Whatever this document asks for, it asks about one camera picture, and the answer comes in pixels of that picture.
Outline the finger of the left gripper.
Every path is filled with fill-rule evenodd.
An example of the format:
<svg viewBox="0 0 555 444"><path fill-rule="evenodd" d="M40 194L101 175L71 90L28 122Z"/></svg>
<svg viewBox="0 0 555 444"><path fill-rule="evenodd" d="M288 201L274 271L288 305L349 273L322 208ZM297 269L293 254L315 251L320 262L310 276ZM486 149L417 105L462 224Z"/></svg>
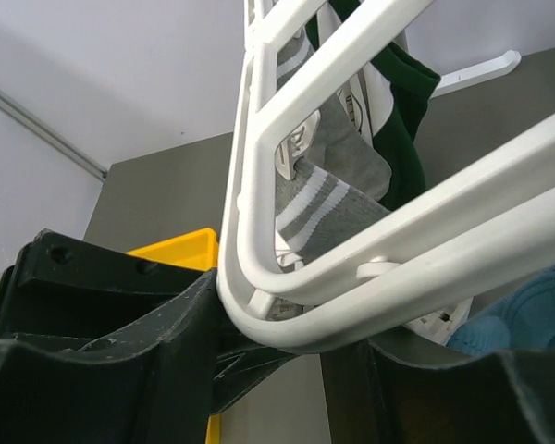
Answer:
<svg viewBox="0 0 555 444"><path fill-rule="evenodd" d="M223 413L295 357L259 344L220 351L216 357L210 413Z"/></svg>

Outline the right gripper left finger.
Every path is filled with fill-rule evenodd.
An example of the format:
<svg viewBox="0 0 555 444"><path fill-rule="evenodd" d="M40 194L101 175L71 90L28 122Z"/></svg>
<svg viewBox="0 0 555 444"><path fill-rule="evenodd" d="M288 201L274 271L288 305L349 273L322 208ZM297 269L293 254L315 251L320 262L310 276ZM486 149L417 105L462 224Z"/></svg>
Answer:
<svg viewBox="0 0 555 444"><path fill-rule="evenodd" d="M202 443L212 404L216 273L83 348L0 339L0 443Z"/></svg>

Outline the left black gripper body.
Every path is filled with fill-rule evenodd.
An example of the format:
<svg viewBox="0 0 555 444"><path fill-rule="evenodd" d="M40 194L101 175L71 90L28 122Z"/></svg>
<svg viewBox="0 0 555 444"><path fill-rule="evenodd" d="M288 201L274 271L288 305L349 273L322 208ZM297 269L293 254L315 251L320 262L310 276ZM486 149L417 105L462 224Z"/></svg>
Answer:
<svg viewBox="0 0 555 444"><path fill-rule="evenodd" d="M213 349L213 297L202 271L42 231L0 275L0 349L96 351L134 322L140 348L170 340Z"/></svg>

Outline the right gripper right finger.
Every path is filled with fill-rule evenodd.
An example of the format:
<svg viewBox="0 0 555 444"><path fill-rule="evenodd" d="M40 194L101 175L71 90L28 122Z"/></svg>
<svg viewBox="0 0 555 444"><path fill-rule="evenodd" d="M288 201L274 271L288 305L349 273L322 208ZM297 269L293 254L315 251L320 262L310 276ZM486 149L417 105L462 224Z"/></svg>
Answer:
<svg viewBox="0 0 555 444"><path fill-rule="evenodd" d="M555 350L419 365L365 340L321 365L335 443L555 443Z"/></svg>

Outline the white clip hanger frame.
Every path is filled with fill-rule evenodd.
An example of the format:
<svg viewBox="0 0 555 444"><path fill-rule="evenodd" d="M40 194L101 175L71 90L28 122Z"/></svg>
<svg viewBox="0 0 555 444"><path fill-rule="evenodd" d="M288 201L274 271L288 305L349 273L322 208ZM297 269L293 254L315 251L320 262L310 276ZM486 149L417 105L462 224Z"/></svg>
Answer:
<svg viewBox="0 0 555 444"><path fill-rule="evenodd" d="M555 113L427 188L439 90L398 37L427 1L248 1L217 291L246 338L314 353L555 264Z"/></svg>

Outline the green and white sock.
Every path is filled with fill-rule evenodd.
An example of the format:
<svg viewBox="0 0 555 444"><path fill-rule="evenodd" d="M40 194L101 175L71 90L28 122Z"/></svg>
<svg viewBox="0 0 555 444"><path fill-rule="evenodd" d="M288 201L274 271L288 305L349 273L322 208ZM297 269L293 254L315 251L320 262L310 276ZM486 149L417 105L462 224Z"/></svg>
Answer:
<svg viewBox="0 0 555 444"><path fill-rule="evenodd" d="M392 170L389 191L377 202L393 211L426 190L414 140L440 76L395 42L350 79L355 75L367 102L374 148Z"/></svg>

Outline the grey striped sock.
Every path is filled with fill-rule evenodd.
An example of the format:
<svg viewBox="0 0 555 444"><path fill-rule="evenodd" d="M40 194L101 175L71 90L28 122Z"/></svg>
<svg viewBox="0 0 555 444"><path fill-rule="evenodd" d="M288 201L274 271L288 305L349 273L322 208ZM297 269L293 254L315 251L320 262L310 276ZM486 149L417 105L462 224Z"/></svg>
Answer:
<svg viewBox="0 0 555 444"><path fill-rule="evenodd" d="M385 197L392 170L374 148L359 77L351 77L318 110L321 119L313 144L295 163L295 178L318 167L373 200Z"/></svg>

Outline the white hanger clip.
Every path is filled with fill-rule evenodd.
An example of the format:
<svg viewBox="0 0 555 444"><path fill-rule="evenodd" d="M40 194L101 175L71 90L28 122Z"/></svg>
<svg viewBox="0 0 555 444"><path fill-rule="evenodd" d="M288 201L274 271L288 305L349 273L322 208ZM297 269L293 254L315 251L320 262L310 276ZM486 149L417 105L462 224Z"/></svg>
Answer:
<svg viewBox="0 0 555 444"><path fill-rule="evenodd" d="M277 148L275 166L278 174L285 180L295 178L295 163L299 158L306 156L313 144L320 119L320 111L315 110Z"/></svg>
<svg viewBox="0 0 555 444"><path fill-rule="evenodd" d="M423 315L403 326L424 339L446 346L455 331L468 320L472 303L473 299L469 298Z"/></svg>

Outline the blue cloth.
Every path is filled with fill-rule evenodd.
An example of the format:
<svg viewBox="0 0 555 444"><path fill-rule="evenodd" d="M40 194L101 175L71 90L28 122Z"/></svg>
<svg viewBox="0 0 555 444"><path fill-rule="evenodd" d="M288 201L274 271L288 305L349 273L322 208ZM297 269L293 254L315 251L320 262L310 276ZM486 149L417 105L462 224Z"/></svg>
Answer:
<svg viewBox="0 0 555 444"><path fill-rule="evenodd" d="M447 347L469 356L500 349L555 349L555 266L469 319Z"/></svg>

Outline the yellow plastic bin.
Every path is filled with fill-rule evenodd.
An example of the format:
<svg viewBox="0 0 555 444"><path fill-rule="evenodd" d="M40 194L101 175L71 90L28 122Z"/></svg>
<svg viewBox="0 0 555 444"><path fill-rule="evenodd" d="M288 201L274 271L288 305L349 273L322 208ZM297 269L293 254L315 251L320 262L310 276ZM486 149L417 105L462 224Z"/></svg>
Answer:
<svg viewBox="0 0 555 444"><path fill-rule="evenodd" d="M165 265L206 272L217 267L218 240L211 228L201 228L171 239L162 240L127 252L128 255ZM219 443L221 417L203 415L203 407L179 406L183 419L171 422L181 430L171 443Z"/></svg>

